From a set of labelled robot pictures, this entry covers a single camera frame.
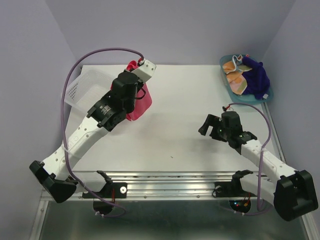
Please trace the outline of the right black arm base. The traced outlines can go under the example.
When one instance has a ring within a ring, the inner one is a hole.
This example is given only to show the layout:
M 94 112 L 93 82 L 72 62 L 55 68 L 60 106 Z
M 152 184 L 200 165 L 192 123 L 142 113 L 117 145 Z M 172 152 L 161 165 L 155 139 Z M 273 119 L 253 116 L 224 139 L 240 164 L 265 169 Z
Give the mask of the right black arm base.
M 230 181 L 216 181 L 215 187 L 212 192 L 214 198 L 230 198 L 228 208 L 225 210 L 231 211 L 234 214 L 241 216 L 257 216 L 262 213 L 262 208 L 257 208 L 257 212 L 249 213 L 251 209 L 251 197 L 256 194 L 250 191 L 245 191 L 242 187 L 241 180 L 249 180 L 249 183 L 253 183 L 255 178 L 258 182 L 258 177 L 261 177 L 261 173 L 254 173 L 250 170 L 238 170 L 232 176 Z

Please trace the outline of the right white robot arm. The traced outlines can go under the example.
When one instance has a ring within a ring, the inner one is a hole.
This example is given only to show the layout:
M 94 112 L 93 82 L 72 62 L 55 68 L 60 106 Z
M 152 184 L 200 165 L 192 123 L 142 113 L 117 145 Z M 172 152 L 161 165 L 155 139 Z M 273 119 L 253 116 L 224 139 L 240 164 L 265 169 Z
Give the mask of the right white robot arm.
M 226 111 L 221 116 L 208 114 L 198 132 L 204 136 L 209 127 L 213 140 L 228 145 L 261 171 L 236 171 L 230 181 L 216 181 L 215 198 L 241 198 L 254 195 L 271 204 L 278 215 L 289 222 L 318 209 L 319 203 L 312 175 L 296 170 L 265 149 L 258 138 L 244 131 L 240 116 Z

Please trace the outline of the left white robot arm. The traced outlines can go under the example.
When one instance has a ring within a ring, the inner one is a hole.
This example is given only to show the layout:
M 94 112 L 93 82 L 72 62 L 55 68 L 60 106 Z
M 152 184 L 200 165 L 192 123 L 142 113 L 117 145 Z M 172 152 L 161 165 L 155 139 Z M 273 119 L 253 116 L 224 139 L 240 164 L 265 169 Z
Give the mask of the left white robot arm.
M 73 167 L 96 142 L 138 108 L 137 102 L 146 97 L 144 85 L 149 79 L 137 69 L 121 72 L 110 90 L 94 98 L 86 117 L 70 137 L 64 137 L 61 146 L 43 161 L 30 164 L 29 169 L 56 203 L 65 202 L 79 189 L 90 191 L 73 173 Z

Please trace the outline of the pink microfiber towel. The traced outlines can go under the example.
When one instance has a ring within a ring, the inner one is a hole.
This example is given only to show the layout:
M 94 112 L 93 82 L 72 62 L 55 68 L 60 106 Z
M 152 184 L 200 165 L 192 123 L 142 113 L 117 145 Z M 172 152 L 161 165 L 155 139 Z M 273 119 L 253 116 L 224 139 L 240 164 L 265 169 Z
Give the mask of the pink microfiber towel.
M 133 112 L 126 115 L 126 119 L 129 121 L 135 121 L 140 118 L 152 105 L 152 98 L 146 84 L 143 85 L 142 89 L 137 93 L 137 97 L 143 97 L 135 101 L 135 107 Z

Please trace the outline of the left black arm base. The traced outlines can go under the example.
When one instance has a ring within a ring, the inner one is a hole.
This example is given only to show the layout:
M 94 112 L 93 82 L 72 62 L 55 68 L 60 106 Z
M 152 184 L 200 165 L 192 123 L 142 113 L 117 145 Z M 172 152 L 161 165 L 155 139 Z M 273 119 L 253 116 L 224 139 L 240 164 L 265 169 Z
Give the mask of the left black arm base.
M 96 171 L 99 175 L 101 175 L 105 183 L 102 186 L 100 191 L 94 191 L 94 195 L 91 192 L 83 192 L 83 199 L 96 199 L 96 196 L 99 196 L 103 199 L 110 199 L 108 203 L 98 200 L 94 200 L 92 207 L 96 216 L 100 216 L 102 218 L 116 218 L 121 217 L 126 214 L 126 209 L 116 204 L 116 199 L 126 199 L 128 192 L 128 184 L 126 182 L 114 182 L 105 172 L 101 170 Z M 117 207 L 122 209 L 122 213 L 118 215 L 111 215 L 113 209 Z

